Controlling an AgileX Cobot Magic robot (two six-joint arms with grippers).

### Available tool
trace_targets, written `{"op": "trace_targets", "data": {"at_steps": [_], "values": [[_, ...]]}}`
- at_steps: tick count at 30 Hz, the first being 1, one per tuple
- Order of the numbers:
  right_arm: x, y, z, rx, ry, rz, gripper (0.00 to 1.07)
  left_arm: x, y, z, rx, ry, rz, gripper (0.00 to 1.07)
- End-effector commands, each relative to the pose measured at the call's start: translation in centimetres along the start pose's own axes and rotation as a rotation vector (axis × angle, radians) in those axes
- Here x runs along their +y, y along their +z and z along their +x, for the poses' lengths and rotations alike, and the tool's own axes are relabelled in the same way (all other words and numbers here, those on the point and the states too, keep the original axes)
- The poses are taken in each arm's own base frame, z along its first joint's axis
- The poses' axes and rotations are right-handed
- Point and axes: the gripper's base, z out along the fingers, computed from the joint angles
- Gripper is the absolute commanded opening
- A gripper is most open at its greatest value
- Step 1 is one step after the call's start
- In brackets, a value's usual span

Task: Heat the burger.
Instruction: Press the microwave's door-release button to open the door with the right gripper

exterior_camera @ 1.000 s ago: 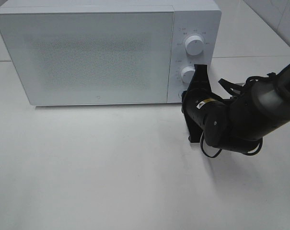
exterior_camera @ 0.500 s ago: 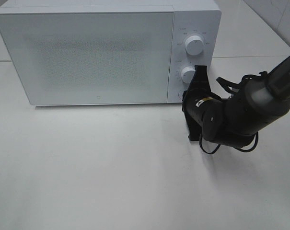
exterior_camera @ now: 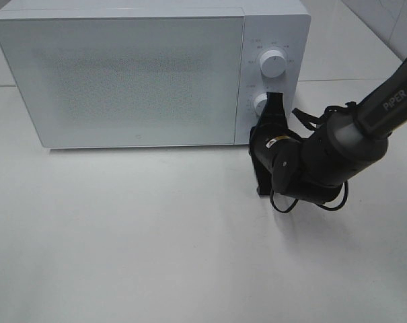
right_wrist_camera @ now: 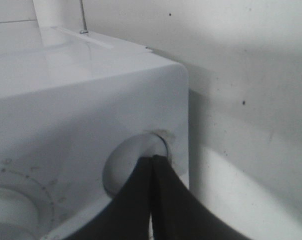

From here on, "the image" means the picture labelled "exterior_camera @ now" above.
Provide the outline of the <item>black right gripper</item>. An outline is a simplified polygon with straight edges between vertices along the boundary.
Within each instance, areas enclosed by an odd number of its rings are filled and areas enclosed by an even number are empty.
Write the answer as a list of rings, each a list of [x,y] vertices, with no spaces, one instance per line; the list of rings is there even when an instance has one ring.
[[[298,136],[288,128],[283,93],[266,92],[267,102],[257,124],[251,128],[249,154],[257,180],[258,196],[269,196],[275,157],[287,144],[298,144]]]

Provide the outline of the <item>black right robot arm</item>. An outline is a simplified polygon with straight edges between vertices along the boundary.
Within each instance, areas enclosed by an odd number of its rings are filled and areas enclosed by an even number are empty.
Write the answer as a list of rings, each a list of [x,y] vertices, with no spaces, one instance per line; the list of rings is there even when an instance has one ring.
[[[312,132],[308,138],[288,127],[281,93],[266,98],[249,140],[258,195],[292,198],[285,213],[299,201],[337,211],[347,201],[349,179],[379,161],[388,137],[407,121],[407,58],[359,103],[327,106],[319,117],[293,109]]]

